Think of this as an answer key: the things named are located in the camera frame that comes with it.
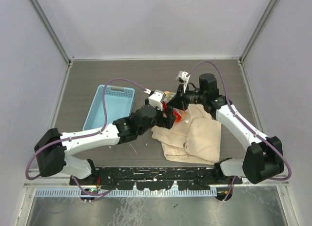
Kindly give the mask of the red yellow fake pear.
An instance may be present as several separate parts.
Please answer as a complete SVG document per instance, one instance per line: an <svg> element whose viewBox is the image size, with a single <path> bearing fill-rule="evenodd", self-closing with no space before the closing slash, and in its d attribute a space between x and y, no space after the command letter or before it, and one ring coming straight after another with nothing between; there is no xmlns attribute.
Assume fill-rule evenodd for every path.
<svg viewBox="0 0 312 226"><path fill-rule="evenodd" d="M162 105L163 105L163 110L166 113L168 110L166 102L162 102ZM175 116L175 123L182 121L182 116L181 116L180 112L175 108L173 108L173 115Z"/></svg>

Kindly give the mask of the clear polka dot zip bag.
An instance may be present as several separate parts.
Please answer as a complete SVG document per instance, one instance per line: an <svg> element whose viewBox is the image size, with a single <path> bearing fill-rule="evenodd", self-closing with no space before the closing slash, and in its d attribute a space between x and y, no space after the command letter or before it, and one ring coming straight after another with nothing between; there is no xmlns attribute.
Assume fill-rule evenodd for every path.
<svg viewBox="0 0 312 226"><path fill-rule="evenodd" d="M175 96L175 93L170 91L165 91L165 98L162 102L164 112L167 113L168 106L167 103ZM175 117L174 125L179 123L190 123L191 117L189 111L183 111L180 109L173 108L173 116Z"/></svg>

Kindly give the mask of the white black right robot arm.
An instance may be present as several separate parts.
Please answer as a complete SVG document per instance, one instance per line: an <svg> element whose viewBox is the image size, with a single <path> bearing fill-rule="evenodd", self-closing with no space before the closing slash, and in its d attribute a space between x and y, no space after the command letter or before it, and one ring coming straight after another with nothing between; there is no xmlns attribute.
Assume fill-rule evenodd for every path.
<svg viewBox="0 0 312 226"><path fill-rule="evenodd" d="M180 71L180 85L168 106L186 110L190 104L201 104L211 117L224 125L245 149L243 159L227 158L215 163L214 179L225 184L231 176L244 177L257 184L284 172L282 143L256 129L237 111L226 96L219 93L217 80L211 73L199 76L199 87L189 89L189 75Z"/></svg>

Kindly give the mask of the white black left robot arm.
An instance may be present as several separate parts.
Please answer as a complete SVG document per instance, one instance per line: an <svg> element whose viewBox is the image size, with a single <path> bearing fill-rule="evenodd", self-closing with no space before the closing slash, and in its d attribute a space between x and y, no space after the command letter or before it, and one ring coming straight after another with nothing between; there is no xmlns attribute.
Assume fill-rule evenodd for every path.
<svg viewBox="0 0 312 226"><path fill-rule="evenodd" d="M93 185L98 179L93 162L78 159L75 154L100 146L128 143L154 126L170 129L175 121L172 107L161 111L144 105L105 128L62 134L57 128L49 129L35 146L39 175L50 177L63 173L82 180L86 185Z"/></svg>

